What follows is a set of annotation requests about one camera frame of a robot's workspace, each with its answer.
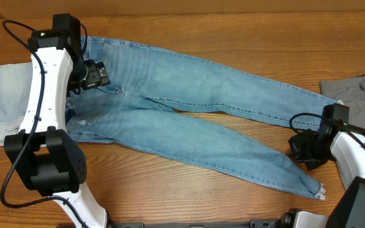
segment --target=denim fabric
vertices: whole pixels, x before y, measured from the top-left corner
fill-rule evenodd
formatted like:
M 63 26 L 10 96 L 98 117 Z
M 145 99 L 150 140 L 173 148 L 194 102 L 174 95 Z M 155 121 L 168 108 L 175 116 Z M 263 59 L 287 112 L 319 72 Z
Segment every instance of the denim fabric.
M 68 98 L 67 130 L 72 139 L 115 142 L 262 186 L 324 199 L 321 183 L 284 154 L 225 127 L 174 110 L 223 111 L 288 127 L 293 115 L 320 114 L 334 100 L 211 61 L 118 39 L 90 37 L 85 54 L 88 58 L 105 63 L 111 84 Z M 12 67 L 18 69 L 0 66 L 0 74 L 10 77 L 23 70 L 22 80 L 30 80 L 32 71 L 26 70 L 29 66 Z M 22 94 L 16 91 L 11 96 Z M 4 99 L 0 100 L 0 108 L 4 104 Z M 10 115 L 6 110 L 0 122 L 16 120 L 21 114 Z M 319 121 L 302 117 L 295 127 L 316 130 Z

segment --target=jeans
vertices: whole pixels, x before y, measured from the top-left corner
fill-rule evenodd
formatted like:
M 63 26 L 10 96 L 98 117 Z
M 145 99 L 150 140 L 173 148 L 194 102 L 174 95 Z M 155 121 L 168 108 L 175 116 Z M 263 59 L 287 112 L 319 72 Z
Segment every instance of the jeans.
M 119 143 L 280 191 L 324 199 L 322 184 L 284 154 L 220 125 L 174 110 L 223 111 L 288 127 L 295 114 L 320 114 L 334 100 L 204 59 L 118 39 L 90 37 L 84 57 L 103 61 L 111 84 L 67 99 L 67 130 L 75 141 Z M 30 63 L 0 66 L 3 77 L 15 72 L 22 74 L 15 77 L 30 81 Z M 28 85 L 21 91 L 0 90 L 0 110 L 6 104 L 2 97 L 20 96 L 21 102 L 27 103 L 29 92 L 25 87 Z M 20 118 L 16 110 L 16 116 L 8 118 L 10 111 L 0 112 L 0 122 Z M 294 126 L 316 130 L 319 122 L 300 117 Z

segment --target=jeans leg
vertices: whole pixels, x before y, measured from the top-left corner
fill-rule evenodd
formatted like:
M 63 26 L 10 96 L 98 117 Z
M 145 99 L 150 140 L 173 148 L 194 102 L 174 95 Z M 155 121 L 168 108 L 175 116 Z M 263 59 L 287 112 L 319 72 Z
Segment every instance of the jeans leg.
M 321 184 L 287 156 L 235 131 L 119 92 L 85 92 L 67 125 L 76 141 L 119 143 L 280 191 L 323 199 Z
M 112 84 L 177 110 L 223 111 L 288 127 L 295 114 L 321 114 L 325 105 L 335 102 L 293 85 L 159 47 L 102 38 L 93 39 L 90 46 L 89 56 L 103 58 Z M 112 87 L 103 89 L 111 91 Z M 316 130 L 320 119 L 299 117 L 294 123 L 299 129 Z

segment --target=folded jeans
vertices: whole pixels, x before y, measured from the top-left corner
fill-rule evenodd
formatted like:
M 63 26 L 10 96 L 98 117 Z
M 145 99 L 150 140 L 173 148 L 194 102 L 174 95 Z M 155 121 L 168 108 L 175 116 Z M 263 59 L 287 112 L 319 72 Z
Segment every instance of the folded jeans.
M 103 61 L 111 84 L 67 99 L 67 131 L 75 141 L 119 143 L 280 191 L 324 199 L 322 184 L 284 154 L 174 110 L 223 111 L 288 127 L 295 114 L 320 114 L 335 100 L 194 56 L 119 39 L 89 37 L 84 58 Z M 0 66 L 0 122 L 14 121 L 26 112 L 31 74 L 30 63 Z M 10 77 L 23 84 L 12 88 L 5 81 Z M 316 130 L 319 123 L 316 118 L 300 117 L 294 126 Z

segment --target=frayed hem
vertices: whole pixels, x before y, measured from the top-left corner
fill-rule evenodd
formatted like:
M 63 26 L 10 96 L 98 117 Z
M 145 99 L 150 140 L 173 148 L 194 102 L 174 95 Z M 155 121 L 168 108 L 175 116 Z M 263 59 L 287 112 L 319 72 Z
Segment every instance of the frayed hem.
M 321 187 L 319 188 L 319 191 L 315 194 L 315 198 L 318 200 L 327 200 L 328 197 L 325 196 L 326 190 L 323 188 L 323 184 L 321 183 Z

